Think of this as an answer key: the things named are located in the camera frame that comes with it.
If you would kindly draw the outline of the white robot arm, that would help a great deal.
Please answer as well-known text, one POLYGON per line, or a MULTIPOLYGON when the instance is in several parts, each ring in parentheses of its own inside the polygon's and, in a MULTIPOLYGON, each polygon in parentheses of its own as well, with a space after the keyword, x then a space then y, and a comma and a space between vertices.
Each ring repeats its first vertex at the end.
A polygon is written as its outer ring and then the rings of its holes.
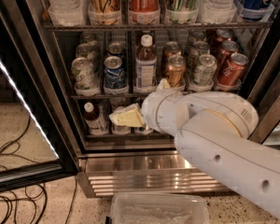
POLYGON ((259 116, 241 96, 161 89, 109 118, 118 126, 170 134, 190 164, 280 219, 280 150, 248 139, 259 116))

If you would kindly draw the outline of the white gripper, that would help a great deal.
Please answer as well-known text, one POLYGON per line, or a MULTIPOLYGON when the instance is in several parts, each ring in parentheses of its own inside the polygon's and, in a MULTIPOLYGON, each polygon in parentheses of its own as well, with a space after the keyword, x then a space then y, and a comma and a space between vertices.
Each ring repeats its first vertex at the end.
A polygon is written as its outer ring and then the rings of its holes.
POLYGON ((189 120, 189 101, 180 91, 170 89, 166 78, 162 78, 157 86, 142 103, 132 104, 117 109, 109 115, 113 124, 128 127, 143 127, 146 124, 159 133, 175 136, 189 120))

